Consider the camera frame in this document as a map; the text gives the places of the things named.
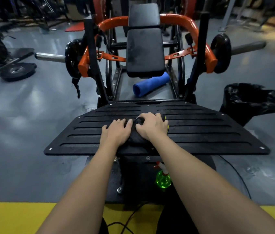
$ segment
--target person's left hand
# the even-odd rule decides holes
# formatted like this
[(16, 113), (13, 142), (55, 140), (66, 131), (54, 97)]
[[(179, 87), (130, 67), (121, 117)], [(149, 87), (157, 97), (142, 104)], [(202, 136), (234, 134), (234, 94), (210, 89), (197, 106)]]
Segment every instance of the person's left hand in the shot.
[(114, 120), (108, 128), (107, 126), (103, 126), (99, 146), (101, 147), (102, 145), (109, 143), (118, 148), (120, 145), (123, 145), (130, 137), (133, 124), (133, 120), (130, 119), (128, 120), (126, 127), (124, 127), (125, 121), (125, 119), (118, 119)]

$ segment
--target trash can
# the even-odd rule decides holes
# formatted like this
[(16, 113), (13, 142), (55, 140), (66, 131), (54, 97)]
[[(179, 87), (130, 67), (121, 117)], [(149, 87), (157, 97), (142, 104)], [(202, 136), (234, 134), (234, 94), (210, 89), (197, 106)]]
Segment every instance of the trash can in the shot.
[(245, 126), (254, 116), (275, 113), (275, 90), (264, 88), (247, 83), (227, 85), (220, 112), (229, 115), (241, 126)]

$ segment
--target person's right arm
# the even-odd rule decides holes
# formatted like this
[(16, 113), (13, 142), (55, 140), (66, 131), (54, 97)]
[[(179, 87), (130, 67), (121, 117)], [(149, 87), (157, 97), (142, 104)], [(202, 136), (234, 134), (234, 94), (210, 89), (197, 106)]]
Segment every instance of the person's right arm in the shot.
[(141, 114), (138, 133), (160, 154), (187, 212), (200, 234), (275, 234), (275, 219), (219, 173), (167, 136), (160, 114)]

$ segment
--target gray floor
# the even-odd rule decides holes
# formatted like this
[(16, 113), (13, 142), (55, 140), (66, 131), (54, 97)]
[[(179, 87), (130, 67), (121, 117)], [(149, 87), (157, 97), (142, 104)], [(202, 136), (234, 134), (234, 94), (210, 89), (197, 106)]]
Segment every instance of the gray floor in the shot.
[[(210, 21), (208, 43), (218, 34), (220, 23)], [(6, 38), (4, 42), (7, 47), (33, 47), (36, 52), (63, 54), (68, 41), (82, 36), (81, 32), (66, 33), (64, 29), (65, 26), (57, 27), (57, 31), (42, 35), (38, 28), (26, 28), (10, 33), (17, 40)], [(243, 29), (230, 29), (227, 34), (233, 46), (271, 36)], [(125, 41), (121, 28), (117, 29), (117, 37)], [(25, 62), (38, 65), (34, 76), (12, 83), (0, 78), (0, 201), (57, 202), (81, 172), (86, 156), (51, 157), (45, 156), (43, 150), (74, 117), (96, 108), (96, 85), (91, 78), (81, 79), (78, 99), (64, 64), (38, 61), (33, 56)], [(193, 65), (189, 56), (185, 57), (185, 65), (188, 77)], [(100, 67), (104, 78), (104, 61)], [(139, 79), (123, 78), (120, 99), (135, 98), (131, 85), (136, 80)], [(198, 104), (219, 110), (224, 87), (235, 82), (275, 89), (275, 37), (268, 39), (264, 50), (233, 56), (225, 73), (203, 74), (195, 93)], [(162, 87), (147, 98), (172, 98), (167, 91), (168, 86)], [(253, 118), (246, 128), (268, 145), (271, 154), (226, 158), (244, 177), (255, 202), (275, 205), (275, 114)], [(235, 171), (220, 158), (215, 156), (214, 160), (218, 171), (245, 192)]]

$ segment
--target yellow floor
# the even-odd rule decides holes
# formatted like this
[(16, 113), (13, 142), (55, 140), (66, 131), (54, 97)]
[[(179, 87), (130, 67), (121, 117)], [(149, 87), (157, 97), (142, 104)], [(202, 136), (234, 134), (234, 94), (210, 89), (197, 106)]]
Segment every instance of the yellow floor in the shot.
[[(0, 234), (34, 234), (54, 207), (54, 203), (0, 203)], [(275, 218), (275, 206), (263, 206)], [(104, 219), (107, 224), (125, 223), (132, 211), (122, 211), (122, 205), (106, 205)], [(132, 218), (128, 228), (135, 234), (155, 233), (162, 206), (144, 205)], [(109, 227), (110, 234), (119, 234), (122, 226)]]

